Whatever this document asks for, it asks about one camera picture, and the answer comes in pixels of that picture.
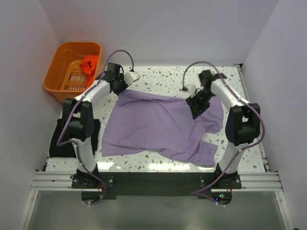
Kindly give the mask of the purple t shirt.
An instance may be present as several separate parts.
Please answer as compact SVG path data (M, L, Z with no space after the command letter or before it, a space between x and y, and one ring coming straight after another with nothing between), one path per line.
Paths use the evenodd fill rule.
M185 99L133 90L122 92L102 137L105 157L156 151L175 161L213 166L217 145L205 142L205 133L223 128L224 111L217 97L193 119Z

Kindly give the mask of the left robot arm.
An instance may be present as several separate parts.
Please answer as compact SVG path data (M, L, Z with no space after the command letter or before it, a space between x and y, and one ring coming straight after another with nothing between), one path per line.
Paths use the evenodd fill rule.
M74 183L85 188L105 190L106 186L99 178L91 145L94 132L93 108L103 97L111 92L120 94L138 79L139 76L133 69L124 71L121 65L109 63L87 90L79 96L65 99L62 110L64 127L57 146L73 145L79 164L76 174L71 177Z

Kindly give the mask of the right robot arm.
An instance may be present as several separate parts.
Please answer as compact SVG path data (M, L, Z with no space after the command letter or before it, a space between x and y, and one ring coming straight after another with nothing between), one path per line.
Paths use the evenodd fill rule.
M194 84L183 85L182 90L189 93L186 99L192 117L196 119L210 107L210 100L215 96L228 110L225 125L225 135L228 141L224 155L216 165L213 180L202 192L216 185L225 188L230 184L231 178L237 175L238 165L243 153L248 148L254 147L254 141L259 138L263 121L260 117L260 106L250 103L242 98L229 84L227 77L222 73L213 74L204 70L199 74L201 88Z

